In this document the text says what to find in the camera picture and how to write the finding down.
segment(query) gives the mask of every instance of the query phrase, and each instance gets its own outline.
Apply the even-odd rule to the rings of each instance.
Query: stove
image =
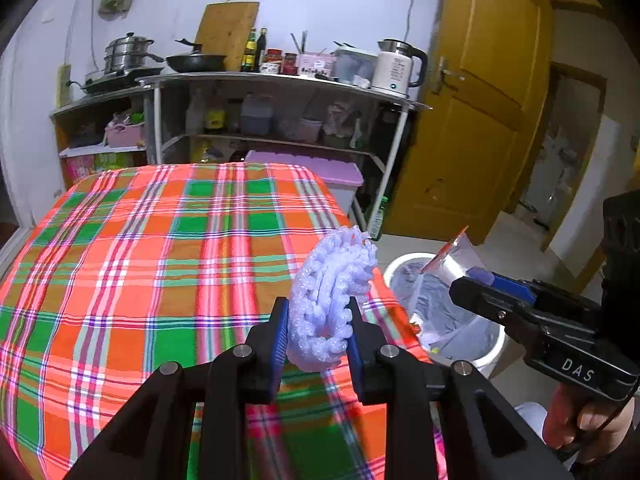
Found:
[[[89,95],[104,94],[106,92],[115,92],[123,88],[131,88],[137,86],[136,79],[139,77],[147,77],[150,75],[158,75],[162,72],[162,66],[129,68],[127,70],[118,70],[98,79],[87,78],[84,82],[82,90]]]

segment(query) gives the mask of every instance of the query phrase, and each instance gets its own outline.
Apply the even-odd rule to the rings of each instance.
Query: wooden door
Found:
[[[444,0],[422,94],[433,110],[417,121],[385,232],[449,240],[469,225],[484,241],[532,144],[551,40],[548,0]]]

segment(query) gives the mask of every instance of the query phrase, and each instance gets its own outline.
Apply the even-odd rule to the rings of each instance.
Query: frying pan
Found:
[[[177,43],[193,47],[190,54],[178,54],[168,56],[166,63],[176,72],[224,72],[225,57],[220,54],[203,54],[201,43],[191,43],[191,41],[175,40]]]

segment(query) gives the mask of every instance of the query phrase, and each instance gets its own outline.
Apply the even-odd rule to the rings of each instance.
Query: electric kettle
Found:
[[[380,53],[373,73],[371,89],[398,97],[407,97],[407,88],[420,86],[427,75],[427,55],[410,44],[399,40],[378,42]],[[420,58],[420,74],[417,81],[409,81],[414,60]]]

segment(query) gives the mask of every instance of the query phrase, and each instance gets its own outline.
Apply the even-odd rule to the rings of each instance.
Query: purple storage bin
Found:
[[[356,190],[364,179],[354,162],[329,160],[318,156],[291,155],[290,153],[256,152],[251,150],[244,158],[245,162],[280,162],[297,164],[319,176],[331,191],[338,206],[345,214],[349,213]]]
[[[105,128],[107,140],[112,148],[124,148],[126,146],[144,146],[145,123],[130,124],[128,126],[120,126],[117,128]]]

